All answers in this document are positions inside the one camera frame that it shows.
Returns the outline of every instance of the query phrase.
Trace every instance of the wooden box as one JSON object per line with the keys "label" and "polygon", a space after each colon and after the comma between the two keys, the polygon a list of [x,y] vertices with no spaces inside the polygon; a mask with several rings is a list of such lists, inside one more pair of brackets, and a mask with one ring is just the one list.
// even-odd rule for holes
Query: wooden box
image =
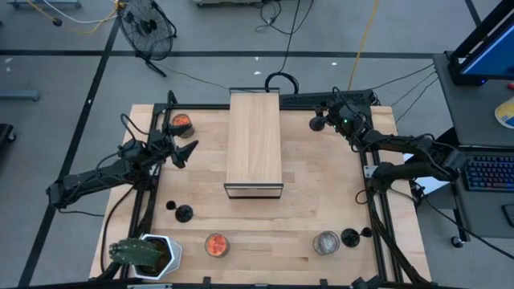
{"label": "wooden box", "polygon": [[229,198],[280,198],[279,95],[233,93],[226,163]]}

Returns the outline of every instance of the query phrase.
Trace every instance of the blue monitor screen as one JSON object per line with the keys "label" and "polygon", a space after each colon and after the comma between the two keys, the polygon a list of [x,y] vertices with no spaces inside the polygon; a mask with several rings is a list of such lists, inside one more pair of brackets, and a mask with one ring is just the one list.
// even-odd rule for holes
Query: blue monitor screen
{"label": "blue monitor screen", "polygon": [[514,26],[491,42],[463,69],[463,74],[514,77]]}

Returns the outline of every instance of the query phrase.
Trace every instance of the gray floor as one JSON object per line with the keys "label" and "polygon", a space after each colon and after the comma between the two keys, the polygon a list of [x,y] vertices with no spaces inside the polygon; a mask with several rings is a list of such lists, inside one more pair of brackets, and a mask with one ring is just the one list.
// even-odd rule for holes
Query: gray floor
{"label": "gray floor", "polygon": [[[177,25],[175,51],[282,51],[287,37],[274,31],[254,32],[259,11],[250,7],[198,9],[190,1],[160,1]],[[302,1],[300,13],[307,1]],[[484,17],[498,0],[475,0]],[[82,10],[67,10],[76,18],[100,19],[111,11],[107,0],[83,1]],[[290,25],[295,2],[284,2],[277,26]],[[356,51],[373,0],[317,0],[305,24],[293,37],[292,51]],[[0,6],[0,49],[102,50],[111,23],[94,35],[75,35],[53,26],[32,10]],[[385,0],[381,2],[365,51],[441,52],[455,48],[474,28],[464,0]],[[129,50],[121,33],[115,50]],[[1,88],[38,89],[38,103],[0,102],[0,123],[16,127],[18,140],[0,167],[0,287],[18,284],[22,269],[47,206],[44,188],[55,180],[63,163],[76,121],[91,86],[99,57],[3,56]],[[161,63],[177,71],[226,87],[262,86],[281,58],[169,58]],[[430,60],[362,59],[353,88],[368,88],[405,75]],[[327,91],[333,85],[345,89],[353,59],[290,58],[285,71],[299,81],[302,92]],[[392,104],[430,72],[377,90],[383,104]],[[287,82],[276,80],[281,92],[291,92]],[[182,103],[227,103],[228,91],[199,83],[182,75],[161,78],[140,59],[111,57],[100,83],[88,124],[72,166],[72,173],[90,169],[112,153],[123,129],[122,112],[132,104],[164,102],[173,89]],[[394,107],[402,114],[423,89],[420,86]],[[443,93],[436,82],[398,123],[401,134],[431,132],[451,126]],[[104,212],[107,195],[84,197],[73,206]],[[430,208],[419,210],[419,223],[432,278],[444,285],[472,288],[509,287],[514,283],[512,261],[474,241],[456,250],[449,238],[455,228]],[[32,284],[85,280],[88,277],[101,220],[81,215],[56,215]],[[491,242],[514,251],[514,241]]]}

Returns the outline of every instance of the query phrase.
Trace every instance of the keyboard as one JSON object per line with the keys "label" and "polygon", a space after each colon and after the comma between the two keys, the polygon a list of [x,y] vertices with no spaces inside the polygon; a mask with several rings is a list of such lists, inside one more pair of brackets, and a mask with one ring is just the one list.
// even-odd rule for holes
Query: keyboard
{"label": "keyboard", "polygon": [[514,154],[467,155],[464,182],[470,191],[514,193]]}
{"label": "keyboard", "polygon": [[377,97],[373,94],[371,89],[366,89],[362,91],[350,91],[350,92],[341,92],[343,95],[337,96],[334,99],[332,92],[316,92],[316,93],[300,93],[296,95],[281,95],[280,96],[280,104],[282,105],[298,105],[298,106],[317,106],[322,104],[322,106],[327,106],[328,102],[341,101],[343,97],[350,103],[359,105],[376,105]]}

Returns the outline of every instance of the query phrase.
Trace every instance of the computer monitor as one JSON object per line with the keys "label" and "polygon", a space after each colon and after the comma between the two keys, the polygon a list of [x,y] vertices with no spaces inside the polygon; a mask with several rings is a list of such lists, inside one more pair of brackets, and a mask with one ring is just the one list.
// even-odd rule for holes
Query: computer monitor
{"label": "computer monitor", "polygon": [[514,79],[514,1],[503,0],[450,55],[455,85]]}

